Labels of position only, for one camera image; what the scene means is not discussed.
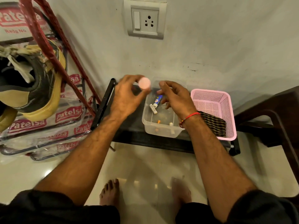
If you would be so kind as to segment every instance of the forearm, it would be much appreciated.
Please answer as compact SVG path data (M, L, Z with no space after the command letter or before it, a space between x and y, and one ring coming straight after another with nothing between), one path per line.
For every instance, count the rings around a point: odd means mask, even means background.
M191 137L212 211L216 218L224 222L234 203L256 186L199 115L186 120L184 127Z
M110 143L123 119L111 114L34 189L60 192L84 205L98 178Z

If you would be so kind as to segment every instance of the wall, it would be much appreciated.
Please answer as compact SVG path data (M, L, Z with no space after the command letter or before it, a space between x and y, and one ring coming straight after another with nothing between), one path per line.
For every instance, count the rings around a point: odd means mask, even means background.
M129 37L123 0L49 1L101 95L143 74L224 90L240 110L299 85L299 0L153 0L167 2L164 40Z

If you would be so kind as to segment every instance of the hand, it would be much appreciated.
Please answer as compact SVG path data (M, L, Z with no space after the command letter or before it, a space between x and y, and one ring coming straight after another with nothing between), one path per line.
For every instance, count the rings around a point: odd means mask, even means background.
M159 86L161 90L158 90L157 94L165 94L167 96L162 98L160 101L161 104L168 102L166 109L171 107L181 120L185 119L190 114L197 112L190 97L190 93L185 87L172 81L161 81Z
M143 90L135 96L132 92L134 82L144 77L143 75L125 75L115 86L115 95L111 105L111 114L116 114L125 120L132 114L141 101L151 92L150 89Z

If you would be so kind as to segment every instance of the pink bottle cap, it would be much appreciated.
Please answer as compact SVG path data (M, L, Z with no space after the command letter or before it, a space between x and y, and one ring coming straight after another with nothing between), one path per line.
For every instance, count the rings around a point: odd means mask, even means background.
M138 86L140 87L140 89L146 90L150 88L150 80L146 77L143 77L139 80Z

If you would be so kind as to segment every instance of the bracelet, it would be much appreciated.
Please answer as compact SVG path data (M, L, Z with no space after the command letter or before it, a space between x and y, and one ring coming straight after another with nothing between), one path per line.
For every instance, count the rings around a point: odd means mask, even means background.
M188 119L188 118L190 118L191 116L193 116L193 115L200 115L200 113L199 113L199 112L195 112L195 113L192 113L191 115L187 116L185 119L183 119L182 121L180 121L179 126L180 126L181 128L183 128L183 127L182 127L183 122L184 122L186 119Z

